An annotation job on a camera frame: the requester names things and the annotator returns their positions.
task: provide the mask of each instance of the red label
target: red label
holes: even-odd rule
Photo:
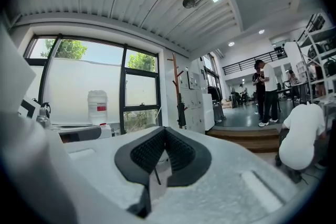
[[[97,107],[97,111],[105,111],[106,110],[106,106],[98,106]]]

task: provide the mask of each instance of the window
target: window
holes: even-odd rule
[[[161,125],[157,55],[81,37],[35,36],[25,59],[36,73],[26,95],[49,102],[53,124],[90,124],[88,93],[107,93],[107,123],[121,133]]]
[[[206,54],[203,57],[203,59],[204,59],[204,70],[207,73],[208,85],[218,87],[221,90],[215,58],[211,54]]]

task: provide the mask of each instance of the coat rack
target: coat rack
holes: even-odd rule
[[[177,73],[177,69],[179,68],[176,65],[176,56],[175,53],[173,53],[173,59],[167,59],[168,61],[173,61],[173,65],[174,65],[174,76],[175,76],[175,80],[173,80],[173,83],[175,85],[175,89],[176,89],[176,98],[177,98],[177,112],[179,114],[178,117],[178,126],[180,127],[180,129],[182,129],[183,126],[186,125],[185,122],[185,116],[184,116],[184,111],[187,109],[184,107],[184,103],[182,102],[182,97],[181,97],[181,93],[180,93],[180,86],[178,84],[178,77],[184,72],[183,70],[180,73]]]

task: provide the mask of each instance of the tree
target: tree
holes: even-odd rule
[[[54,39],[46,39],[44,41],[47,52],[41,52],[42,57],[48,57],[54,41]],[[85,54],[87,49],[88,47],[83,46],[80,40],[62,39],[55,57],[79,60]]]
[[[130,56],[128,67],[155,72],[155,57],[137,52]]]

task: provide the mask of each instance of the staircase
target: staircase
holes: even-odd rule
[[[206,135],[239,144],[254,153],[278,152],[281,124],[259,127],[214,126]]]

